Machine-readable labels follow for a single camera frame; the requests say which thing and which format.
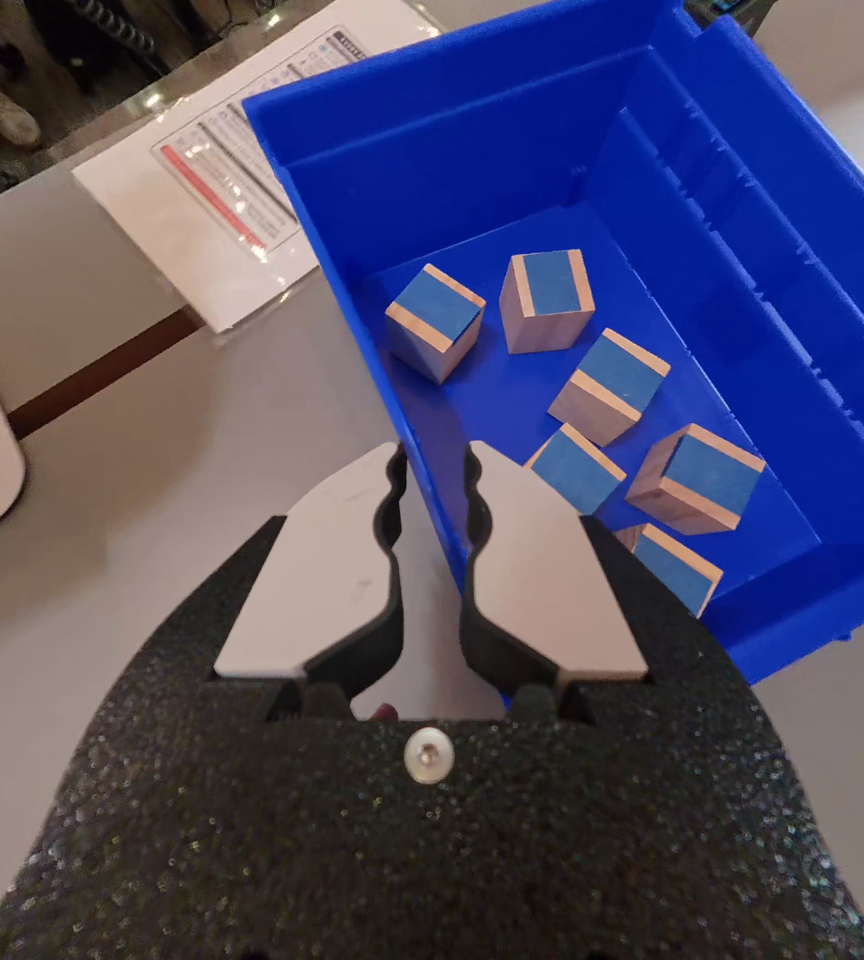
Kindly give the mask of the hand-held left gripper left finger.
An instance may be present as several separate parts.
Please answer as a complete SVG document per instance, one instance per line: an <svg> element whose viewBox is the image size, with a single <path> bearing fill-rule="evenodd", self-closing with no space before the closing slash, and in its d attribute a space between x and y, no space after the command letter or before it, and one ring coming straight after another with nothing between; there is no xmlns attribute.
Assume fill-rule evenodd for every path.
<svg viewBox="0 0 864 960"><path fill-rule="evenodd" d="M352 701L402 655L394 546L403 444L387 441L312 487L286 514L214 661L228 681L333 685Z"/></svg>

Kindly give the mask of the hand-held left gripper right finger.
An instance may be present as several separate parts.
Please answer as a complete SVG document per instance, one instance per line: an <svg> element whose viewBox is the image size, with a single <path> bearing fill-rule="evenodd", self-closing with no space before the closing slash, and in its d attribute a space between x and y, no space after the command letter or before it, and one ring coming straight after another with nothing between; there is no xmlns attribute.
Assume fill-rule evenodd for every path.
<svg viewBox="0 0 864 960"><path fill-rule="evenodd" d="M468 553L460 647L512 700L583 683L643 682L649 667L579 512L483 440L463 458Z"/></svg>

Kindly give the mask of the blue plastic storage bin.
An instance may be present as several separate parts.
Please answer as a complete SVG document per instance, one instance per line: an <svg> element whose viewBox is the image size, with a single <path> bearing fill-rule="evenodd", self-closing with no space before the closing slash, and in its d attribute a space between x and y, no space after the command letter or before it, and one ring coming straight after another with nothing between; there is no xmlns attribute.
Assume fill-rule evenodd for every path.
<svg viewBox="0 0 864 960"><path fill-rule="evenodd" d="M864 625L864 173L738 25L681 2L550 2L246 100L462 586L463 455L517 462L596 334L514 357L514 255L579 249L611 327L667 360L615 446L695 423L766 462L702 621L755 684ZM443 384L385 310L432 263L482 296Z"/></svg>

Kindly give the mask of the cluster of wooden cubes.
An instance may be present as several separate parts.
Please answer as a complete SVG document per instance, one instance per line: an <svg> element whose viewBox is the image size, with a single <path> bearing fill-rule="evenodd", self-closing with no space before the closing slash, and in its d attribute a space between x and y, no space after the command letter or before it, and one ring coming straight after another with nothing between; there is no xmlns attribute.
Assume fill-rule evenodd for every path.
<svg viewBox="0 0 864 960"><path fill-rule="evenodd" d="M476 344L485 308L482 295L427 263L385 310L390 353L440 386ZM571 349L594 312L579 248L510 258L499 296L510 355ZM547 413L557 429L525 468L576 512L594 514L627 479L606 447L656 407L671 372L666 359L603 328L553 397ZM682 537L735 531L765 467L759 455L691 422L656 441L630 481L626 502L651 522L616 536L696 618L724 574Z"/></svg>

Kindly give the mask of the laminated instruction sheet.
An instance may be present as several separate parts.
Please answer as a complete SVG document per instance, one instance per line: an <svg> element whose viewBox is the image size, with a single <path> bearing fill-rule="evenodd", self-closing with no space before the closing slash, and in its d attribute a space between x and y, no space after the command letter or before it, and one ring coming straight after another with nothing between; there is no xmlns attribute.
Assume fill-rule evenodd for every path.
<svg viewBox="0 0 864 960"><path fill-rule="evenodd" d="M414 2L325 2L264 18L270 40L74 169L79 185L211 330L223 333L317 270L316 255L244 102L440 36Z"/></svg>

